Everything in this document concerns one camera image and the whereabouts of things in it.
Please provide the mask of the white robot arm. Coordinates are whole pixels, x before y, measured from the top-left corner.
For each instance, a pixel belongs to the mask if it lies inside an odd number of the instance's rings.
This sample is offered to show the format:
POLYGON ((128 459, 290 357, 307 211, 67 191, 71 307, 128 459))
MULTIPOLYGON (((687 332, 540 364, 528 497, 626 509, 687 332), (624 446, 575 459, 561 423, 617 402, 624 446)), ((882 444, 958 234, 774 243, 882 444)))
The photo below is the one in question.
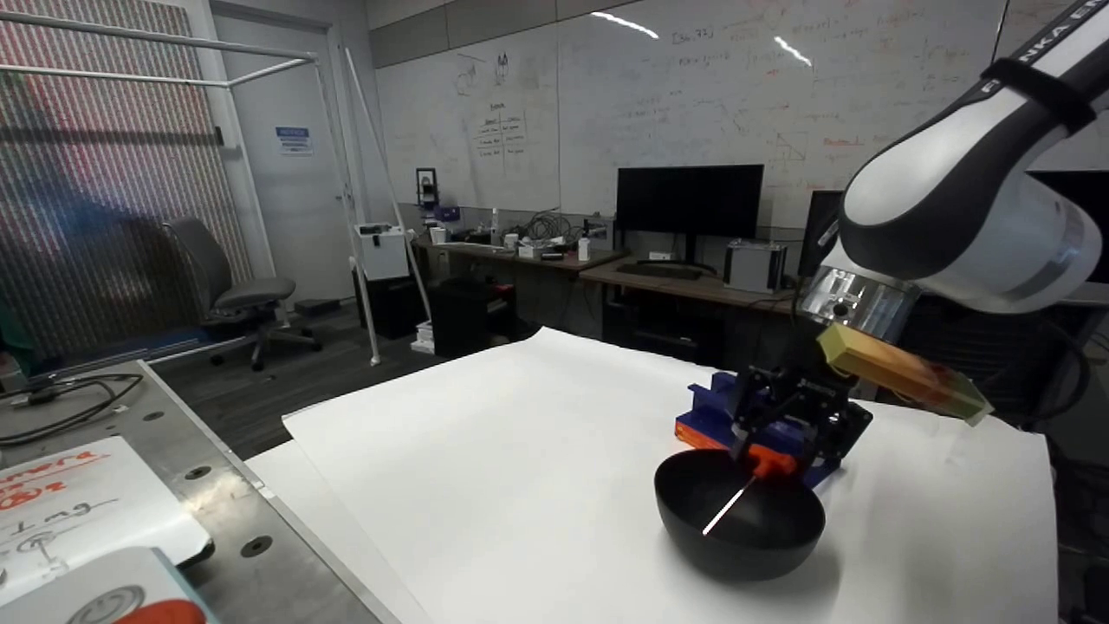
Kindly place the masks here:
POLYGON ((804 332, 899 343, 922 297, 1035 317, 1101 256, 1096 219, 1030 167, 1105 114, 1109 0, 1075 0, 849 179, 839 243, 804 287, 804 332))

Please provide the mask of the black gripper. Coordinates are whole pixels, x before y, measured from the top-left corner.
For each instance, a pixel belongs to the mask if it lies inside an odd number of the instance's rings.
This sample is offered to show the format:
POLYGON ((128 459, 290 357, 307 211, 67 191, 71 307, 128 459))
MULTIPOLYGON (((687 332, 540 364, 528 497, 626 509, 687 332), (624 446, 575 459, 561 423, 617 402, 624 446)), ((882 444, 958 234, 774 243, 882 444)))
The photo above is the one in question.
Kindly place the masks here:
POLYGON ((731 450, 750 453, 763 444, 799 468, 839 468, 871 423, 874 412, 834 382, 789 369, 745 369, 731 409, 731 450))

